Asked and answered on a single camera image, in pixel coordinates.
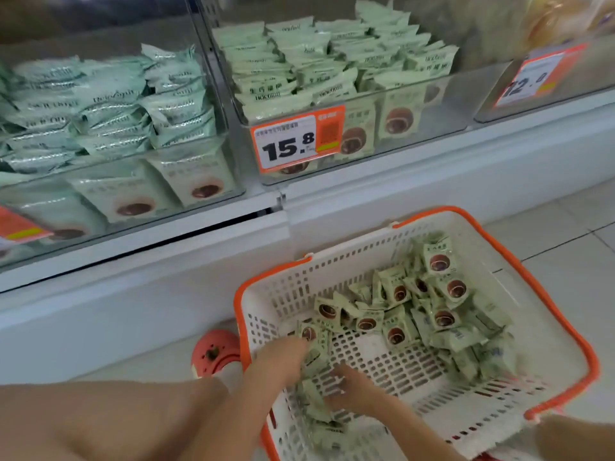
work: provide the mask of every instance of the price tag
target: price tag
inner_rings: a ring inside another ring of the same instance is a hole
[[[523,62],[517,75],[504,90],[495,106],[508,105],[524,98],[550,93],[572,68],[586,46],[587,44],[577,45],[528,58]]]
[[[340,105],[254,126],[252,142],[261,173],[339,152],[345,112]]]
[[[11,247],[53,234],[30,220],[0,206],[0,247]]]

